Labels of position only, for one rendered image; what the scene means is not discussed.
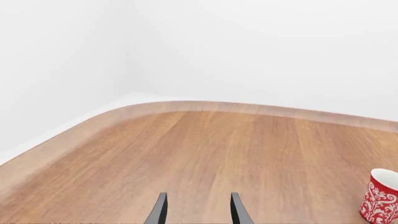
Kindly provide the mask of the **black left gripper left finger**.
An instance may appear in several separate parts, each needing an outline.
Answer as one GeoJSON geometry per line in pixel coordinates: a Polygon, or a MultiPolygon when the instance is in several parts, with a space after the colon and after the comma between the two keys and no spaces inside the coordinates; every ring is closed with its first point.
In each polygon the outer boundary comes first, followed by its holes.
{"type": "Polygon", "coordinates": [[[167,209],[167,193],[161,192],[144,224],[166,224],[167,209]]]}

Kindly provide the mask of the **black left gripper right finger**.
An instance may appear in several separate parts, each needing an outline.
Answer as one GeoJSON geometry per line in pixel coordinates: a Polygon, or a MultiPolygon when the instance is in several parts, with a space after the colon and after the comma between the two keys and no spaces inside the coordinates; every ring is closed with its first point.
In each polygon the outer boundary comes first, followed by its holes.
{"type": "Polygon", "coordinates": [[[231,193],[230,210],[232,224],[254,224],[237,192],[231,193]]]}

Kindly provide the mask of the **red mug with white pattern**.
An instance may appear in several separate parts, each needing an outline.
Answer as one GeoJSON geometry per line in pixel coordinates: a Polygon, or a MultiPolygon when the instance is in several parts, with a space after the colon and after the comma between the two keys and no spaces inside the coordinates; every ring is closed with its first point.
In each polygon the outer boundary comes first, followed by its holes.
{"type": "Polygon", "coordinates": [[[372,169],[359,213],[371,224],[392,224],[398,219],[398,173],[372,169]]]}

